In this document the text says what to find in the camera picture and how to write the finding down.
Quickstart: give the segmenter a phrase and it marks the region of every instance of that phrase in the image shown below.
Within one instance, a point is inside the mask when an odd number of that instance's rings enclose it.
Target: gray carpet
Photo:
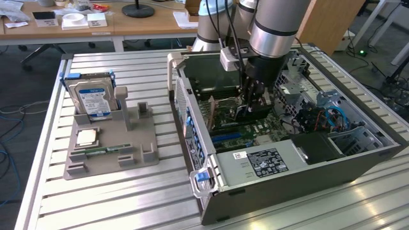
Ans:
[[[360,27],[363,26],[368,14],[364,17],[359,17],[352,25],[352,31],[357,33]],[[377,20],[369,31],[367,32],[361,42],[357,45],[357,49],[365,48],[367,39],[371,36],[375,28],[380,24]],[[182,39],[183,45],[192,45],[194,39]],[[385,70],[389,74],[395,70],[395,66],[389,63],[393,57],[397,55],[407,42],[409,41],[409,35],[391,28],[377,44],[379,53],[369,53],[365,58],[369,62],[373,61],[379,64],[379,67]],[[130,42],[127,51],[130,50],[147,50],[147,49],[170,49],[178,48],[176,41],[170,39],[152,40],[152,47],[144,47],[143,41],[136,43]],[[30,51],[34,51],[39,46],[28,46]],[[78,44],[64,44],[63,49],[68,53],[102,53],[114,52],[114,45],[111,42],[98,42],[96,48],[91,49],[87,43]],[[36,101],[48,100],[51,97],[51,91],[54,86],[54,81],[56,78],[56,71],[59,69],[60,63],[60,53],[51,49],[42,54],[32,62],[34,67],[32,72],[26,72],[20,68],[20,60],[28,52],[22,52],[16,46],[11,46],[8,51],[0,55],[0,107],[7,105],[24,105]],[[351,70],[364,64],[360,60],[348,56],[344,52],[335,53],[333,59],[339,64]],[[409,74],[409,67],[405,69],[405,75]],[[380,73],[373,73],[371,67],[363,68],[355,72],[355,76],[365,84],[379,87],[383,82],[383,76]],[[46,105],[36,106],[31,111],[42,110]],[[10,115],[11,118],[20,118],[22,114]],[[27,179],[30,176],[30,170],[32,166],[32,159],[36,151],[38,140],[42,133],[42,127],[44,122],[46,114],[27,115],[24,118],[24,130],[22,134],[7,142],[4,145],[12,154],[16,166],[19,170],[20,180],[22,180],[22,191],[24,191]],[[0,119],[0,135],[8,130],[8,128],[15,124],[15,121],[4,121]],[[7,164],[0,164],[0,173],[6,170]],[[14,193],[16,189],[16,176],[14,174],[12,168],[8,171],[6,177],[0,179],[0,200],[6,200]],[[15,203],[7,204],[0,207],[0,230],[14,229],[18,211],[20,207],[19,199],[22,199],[23,192],[20,192],[15,198]]]

